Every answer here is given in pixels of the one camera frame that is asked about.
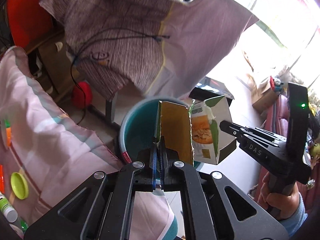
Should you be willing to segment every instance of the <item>silver screw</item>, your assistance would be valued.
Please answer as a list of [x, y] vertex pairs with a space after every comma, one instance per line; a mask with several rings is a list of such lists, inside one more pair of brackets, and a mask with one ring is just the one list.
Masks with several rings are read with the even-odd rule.
[[215, 171], [212, 173], [212, 177], [214, 177], [215, 179], [221, 179], [222, 178], [222, 174], [218, 171]]
[[135, 168], [141, 168], [143, 166], [143, 162], [134, 162], [132, 163], [132, 166]]
[[97, 171], [95, 174], [94, 174], [94, 178], [95, 179], [102, 179], [104, 177], [104, 173], [102, 171]]
[[174, 163], [174, 166], [176, 166], [176, 167], [178, 167], [178, 168], [181, 168], [181, 167], [184, 166], [184, 163], [183, 163], [182, 161], [176, 161], [176, 162]]

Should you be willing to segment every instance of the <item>blue sleeve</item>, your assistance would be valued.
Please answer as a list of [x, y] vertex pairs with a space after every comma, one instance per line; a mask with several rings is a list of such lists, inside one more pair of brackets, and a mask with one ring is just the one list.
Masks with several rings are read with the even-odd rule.
[[290, 237], [299, 229], [299, 227], [301, 227], [302, 223], [308, 216], [308, 214], [305, 213], [304, 203], [300, 192], [299, 198], [299, 206], [295, 213], [288, 219], [279, 221], [280, 224], [283, 225], [284, 228], [288, 231]]

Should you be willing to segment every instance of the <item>black cable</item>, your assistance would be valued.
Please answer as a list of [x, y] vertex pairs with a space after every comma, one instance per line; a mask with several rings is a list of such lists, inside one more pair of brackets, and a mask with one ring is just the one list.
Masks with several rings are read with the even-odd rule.
[[[109, 30], [126, 30], [126, 31], [131, 31], [131, 32], [134, 32], [134, 33], [137, 33], [137, 34], [140, 34], [142, 36], [125, 36], [125, 37], [116, 37], [116, 38], [103, 38], [103, 39], [98, 39], [98, 40], [95, 40], [95, 41], [92, 41], [90, 43], [88, 43], [88, 41], [90, 41], [91, 39], [93, 39], [94, 37], [98, 36], [99, 34], [105, 32], [105, 31], [109, 31]], [[72, 78], [72, 81], [74, 82], [74, 84], [76, 85], [77, 88], [79, 88], [83, 95], [84, 95], [84, 108], [83, 108], [83, 116], [81, 118], [81, 120], [77, 123], [77, 125], [79, 123], [81, 123], [83, 121], [83, 119], [85, 118], [85, 114], [86, 114], [86, 107], [85, 107], [85, 92], [83, 91], [83, 89], [79, 86], [79, 84], [76, 82], [76, 80], [74, 79], [73, 77], [73, 74], [72, 74], [72, 67], [74, 65], [74, 63], [76, 62], [76, 60], [78, 60], [78, 57], [80, 56], [80, 54], [86, 50], [89, 46], [91, 46], [92, 44], [94, 43], [97, 43], [99, 41], [115, 41], [115, 40], [123, 40], [123, 39], [137, 39], [137, 38], [153, 38], [155, 39], [156, 41], [160, 41], [161, 38], [170, 38], [170, 36], [167, 36], [167, 35], [149, 35], [149, 34], [145, 34], [145, 33], [142, 33], [142, 32], [138, 32], [138, 31], [135, 31], [135, 30], [131, 30], [131, 29], [127, 29], [127, 28], [118, 28], [118, 27], [114, 27], [114, 28], [108, 28], [108, 29], [104, 29], [104, 30], [101, 30], [99, 31], [98, 33], [96, 33], [95, 35], [93, 35], [89, 40], [87, 40], [79, 49], [78, 53], [75, 55], [75, 58], [73, 59], [72, 63], [71, 63], [71, 67], [70, 67], [70, 74], [71, 74], [71, 78]]]
[[0, 41], [1, 41], [1, 43], [8, 49], [9, 47], [7, 46], [7, 44], [5, 44], [4, 42], [3, 42], [3, 40], [2, 40], [2, 36], [0, 36]]
[[74, 60], [73, 60], [72, 63], [71, 63], [70, 75], [71, 75], [72, 81], [74, 82], [74, 84], [76, 85], [76, 87], [79, 88], [79, 89], [82, 91], [83, 96], [84, 96], [83, 115], [82, 115], [81, 120], [77, 123], [77, 125], [78, 125], [78, 124], [80, 124], [80, 123], [83, 121], [83, 119], [85, 118], [85, 113], [86, 113], [86, 111], [85, 111], [85, 92], [84, 92], [83, 89], [79, 86], [79, 84], [76, 82], [76, 80], [74, 79], [73, 74], [72, 74], [72, 67], [73, 67], [73, 65], [74, 65], [74, 63], [75, 63], [75, 60], [76, 60], [76, 58], [74, 58]]
[[2, 28], [1, 28], [1, 24], [0, 24], [0, 33], [1, 33], [1, 38], [2, 38], [2, 39], [4, 39], [5, 41], [7, 41], [7, 42], [9, 42], [9, 43], [10, 43], [10, 41], [9, 41], [7, 38], [5, 38], [5, 37], [3, 36], [3, 32], [2, 32]]

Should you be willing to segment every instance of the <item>bucket rim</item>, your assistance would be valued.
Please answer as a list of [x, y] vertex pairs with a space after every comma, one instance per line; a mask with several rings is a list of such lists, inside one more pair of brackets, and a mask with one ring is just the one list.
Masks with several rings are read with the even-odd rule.
[[177, 98], [173, 98], [173, 97], [163, 97], [163, 96], [155, 96], [155, 97], [150, 97], [150, 98], [145, 98], [141, 101], [139, 101], [138, 103], [136, 103], [128, 112], [127, 114], [124, 116], [122, 123], [121, 123], [121, 127], [120, 127], [120, 132], [119, 132], [119, 147], [120, 147], [120, 152], [121, 154], [127, 152], [127, 149], [125, 147], [125, 143], [124, 143], [124, 131], [127, 127], [128, 124], [128, 120], [130, 119], [130, 117], [133, 115], [133, 113], [140, 108], [141, 106], [143, 106], [144, 104], [146, 104], [147, 102], [150, 101], [168, 101], [168, 102], [172, 102], [172, 103], [176, 103], [176, 104], [180, 104], [183, 106], [188, 107], [188, 104], [186, 104], [185, 102], [183, 102], [180, 99]]

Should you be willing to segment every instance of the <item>green lid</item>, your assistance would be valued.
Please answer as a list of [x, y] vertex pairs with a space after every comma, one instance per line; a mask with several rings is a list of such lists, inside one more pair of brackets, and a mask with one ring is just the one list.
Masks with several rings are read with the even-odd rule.
[[29, 187], [26, 179], [23, 177], [22, 174], [18, 172], [14, 172], [11, 175], [11, 187], [14, 194], [19, 199], [25, 199], [29, 195]]

